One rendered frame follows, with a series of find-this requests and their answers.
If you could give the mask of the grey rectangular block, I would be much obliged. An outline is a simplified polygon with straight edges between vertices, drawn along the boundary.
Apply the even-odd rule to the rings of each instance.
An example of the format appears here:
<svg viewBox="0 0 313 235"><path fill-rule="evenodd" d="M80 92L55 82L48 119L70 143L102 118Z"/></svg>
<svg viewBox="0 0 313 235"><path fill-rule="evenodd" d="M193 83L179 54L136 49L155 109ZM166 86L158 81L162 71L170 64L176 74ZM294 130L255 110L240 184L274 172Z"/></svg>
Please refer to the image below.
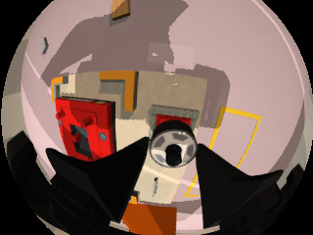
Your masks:
<svg viewBox="0 0 313 235"><path fill-rule="evenodd" d="M47 38L43 38L42 43L40 43L40 51L42 51L42 54L46 55L47 48L48 48Z"/></svg>

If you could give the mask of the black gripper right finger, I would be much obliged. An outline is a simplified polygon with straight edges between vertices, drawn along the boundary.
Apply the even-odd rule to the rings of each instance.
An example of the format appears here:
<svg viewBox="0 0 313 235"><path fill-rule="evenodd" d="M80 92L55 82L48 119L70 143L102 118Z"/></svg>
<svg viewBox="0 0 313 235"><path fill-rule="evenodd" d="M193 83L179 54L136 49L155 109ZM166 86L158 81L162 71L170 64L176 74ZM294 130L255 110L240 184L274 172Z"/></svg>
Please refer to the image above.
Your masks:
<svg viewBox="0 0 313 235"><path fill-rule="evenodd" d="M196 165L203 230L219 226L220 220L237 212L251 197L277 183L284 172L278 169L262 175L246 175L203 144L199 144Z"/></svg>

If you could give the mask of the yellow rectangular outline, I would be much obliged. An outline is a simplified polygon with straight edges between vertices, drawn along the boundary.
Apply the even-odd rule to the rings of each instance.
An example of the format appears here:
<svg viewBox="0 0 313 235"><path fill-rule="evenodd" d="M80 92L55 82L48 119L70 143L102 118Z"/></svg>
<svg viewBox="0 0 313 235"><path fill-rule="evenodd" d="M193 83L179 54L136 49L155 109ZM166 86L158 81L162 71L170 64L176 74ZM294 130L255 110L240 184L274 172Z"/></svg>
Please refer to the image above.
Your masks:
<svg viewBox="0 0 313 235"><path fill-rule="evenodd" d="M251 114L251 113L244 113L244 111L239 111L239 110L235 110L235 109L228 109L228 107L220 106L219 118L218 118L218 121L216 122L216 125L215 125L215 128L214 128L214 136L212 136L210 145L208 145L208 148L210 148L210 150L212 150L212 146L214 146L216 134L218 134L220 122L222 122L222 118L223 118L223 115L224 115L224 111L226 111L226 113L231 113L231 114L236 114L236 115L242 115L242 117L246 117L246 118L258 118L257 125L255 126L254 133L251 134L251 140L250 140L250 142L249 142L249 145L247 145L246 152L243 153L242 159L239 161L239 164L236 165L236 167L239 168L239 165L242 164L242 161L243 161L244 157L246 156L247 149L250 148L251 141L253 141L253 138L254 138L254 134L257 133L257 128L258 128L258 125L259 125L259 121L261 120L262 117L259 117L258 115ZM191 185L189 185L188 191L185 192L184 197L187 197L187 196L189 196L189 197L191 197L191 196L193 196L193 197L197 196L197 197L198 197L198 196L199 196L199 195L188 195L189 191L191 191L191 189L192 189L192 187L193 187L193 184L195 184L195 181L197 180L197 177L199 177L197 174L196 174L195 177L193 177L192 183L191 183Z"/></svg>

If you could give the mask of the black and grey wheel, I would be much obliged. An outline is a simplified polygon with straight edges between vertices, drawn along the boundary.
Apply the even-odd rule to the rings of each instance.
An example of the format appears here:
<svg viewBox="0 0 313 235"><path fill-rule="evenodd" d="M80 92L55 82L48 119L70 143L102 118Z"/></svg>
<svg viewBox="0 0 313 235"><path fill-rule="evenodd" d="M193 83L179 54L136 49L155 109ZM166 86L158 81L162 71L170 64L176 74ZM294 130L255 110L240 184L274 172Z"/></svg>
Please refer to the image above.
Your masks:
<svg viewBox="0 0 313 235"><path fill-rule="evenodd" d="M152 140L150 140L149 154L156 164L168 168L171 165L165 163L167 148L171 145L179 145L181 148L181 163L175 167L186 165L195 159L199 151L199 145L193 129L186 122L172 118L171 120L162 121L154 129Z"/></svg>

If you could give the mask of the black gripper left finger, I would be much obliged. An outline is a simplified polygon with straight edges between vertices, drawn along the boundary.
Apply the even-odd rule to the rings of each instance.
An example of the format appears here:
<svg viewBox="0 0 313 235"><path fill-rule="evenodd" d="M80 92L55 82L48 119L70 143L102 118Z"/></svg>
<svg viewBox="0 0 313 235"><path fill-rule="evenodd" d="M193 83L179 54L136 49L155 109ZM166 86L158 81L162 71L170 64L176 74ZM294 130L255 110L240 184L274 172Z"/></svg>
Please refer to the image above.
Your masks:
<svg viewBox="0 0 313 235"><path fill-rule="evenodd" d="M149 137L144 136L112 156L93 162L72 158L54 148L47 148L46 154L56 173L94 196L111 222L120 224L144 167L148 148Z"/></svg>

